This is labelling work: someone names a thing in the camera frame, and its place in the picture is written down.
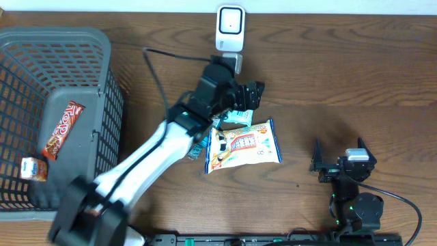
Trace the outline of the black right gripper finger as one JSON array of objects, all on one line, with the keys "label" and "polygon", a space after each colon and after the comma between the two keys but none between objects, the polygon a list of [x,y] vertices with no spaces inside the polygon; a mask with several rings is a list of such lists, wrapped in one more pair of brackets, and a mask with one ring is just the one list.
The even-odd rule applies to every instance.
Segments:
[{"label": "black right gripper finger", "polygon": [[375,158],[375,156],[371,153],[371,151],[368,149],[368,147],[365,145],[365,142],[363,141],[363,139],[361,137],[358,138],[357,140],[357,144],[358,144],[358,148],[360,149],[364,149],[367,153],[367,160],[370,163],[377,163],[377,159]]},{"label": "black right gripper finger", "polygon": [[319,139],[316,139],[313,156],[309,166],[309,171],[319,172],[322,168],[323,168],[322,147]]}]

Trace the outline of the mint green wipes pack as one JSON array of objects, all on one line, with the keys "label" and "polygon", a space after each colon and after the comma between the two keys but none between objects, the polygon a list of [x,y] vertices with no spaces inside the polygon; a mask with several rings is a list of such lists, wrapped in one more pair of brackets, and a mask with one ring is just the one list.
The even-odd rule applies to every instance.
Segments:
[{"label": "mint green wipes pack", "polygon": [[226,123],[241,124],[245,126],[251,126],[253,120],[253,110],[246,111],[228,111],[225,119]]}]

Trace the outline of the teal mouthwash bottle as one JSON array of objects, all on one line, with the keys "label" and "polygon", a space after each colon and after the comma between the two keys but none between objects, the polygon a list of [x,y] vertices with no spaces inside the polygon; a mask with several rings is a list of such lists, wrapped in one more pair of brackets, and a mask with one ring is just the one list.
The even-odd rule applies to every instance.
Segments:
[{"label": "teal mouthwash bottle", "polygon": [[[211,129],[219,129],[225,118],[225,115],[214,118]],[[206,133],[206,136],[199,143],[196,143],[194,147],[188,152],[188,158],[190,160],[196,160],[199,158],[202,150],[208,145],[208,137],[209,133]]]}]

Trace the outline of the yellow snack bag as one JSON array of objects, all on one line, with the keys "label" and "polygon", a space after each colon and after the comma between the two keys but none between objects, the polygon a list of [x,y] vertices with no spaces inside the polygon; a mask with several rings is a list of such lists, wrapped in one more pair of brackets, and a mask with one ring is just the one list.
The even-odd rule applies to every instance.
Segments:
[{"label": "yellow snack bag", "polygon": [[206,174],[241,165],[281,162],[281,150],[275,135],[273,119],[226,131],[212,128],[209,132]]}]

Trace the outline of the red chocolate bar wrapper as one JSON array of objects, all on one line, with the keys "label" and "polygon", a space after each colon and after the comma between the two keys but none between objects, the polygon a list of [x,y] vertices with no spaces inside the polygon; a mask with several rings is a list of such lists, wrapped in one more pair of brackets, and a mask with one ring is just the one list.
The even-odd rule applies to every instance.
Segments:
[{"label": "red chocolate bar wrapper", "polygon": [[55,130],[42,149],[43,156],[52,161],[57,159],[63,144],[84,109],[85,106],[72,100],[68,103]]}]

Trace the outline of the small orange carton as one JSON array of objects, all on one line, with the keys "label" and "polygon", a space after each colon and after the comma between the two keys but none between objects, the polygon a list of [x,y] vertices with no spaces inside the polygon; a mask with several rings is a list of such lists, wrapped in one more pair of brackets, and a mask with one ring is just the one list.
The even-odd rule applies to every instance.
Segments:
[{"label": "small orange carton", "polygon": [[47,163],[33,157],[26,157],[22,159],[20,164],[21,179],[46,182],[47,176]]}]

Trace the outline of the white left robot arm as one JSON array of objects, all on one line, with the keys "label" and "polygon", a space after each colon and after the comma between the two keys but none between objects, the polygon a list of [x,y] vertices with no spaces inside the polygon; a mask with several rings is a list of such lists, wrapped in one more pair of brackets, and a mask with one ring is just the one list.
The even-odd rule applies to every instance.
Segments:
[{"label": "white left robot arm", "polygon": [[75,178],[66,189],[48,240],[55,245],[144,245],[129,217],[153,182],[182,159],[212,126],[231,110],[259,107],[264,84],[240,85],[228,57],[211,57],[196,89],[166,110],[156,132],[117,167],[88,182]]}]

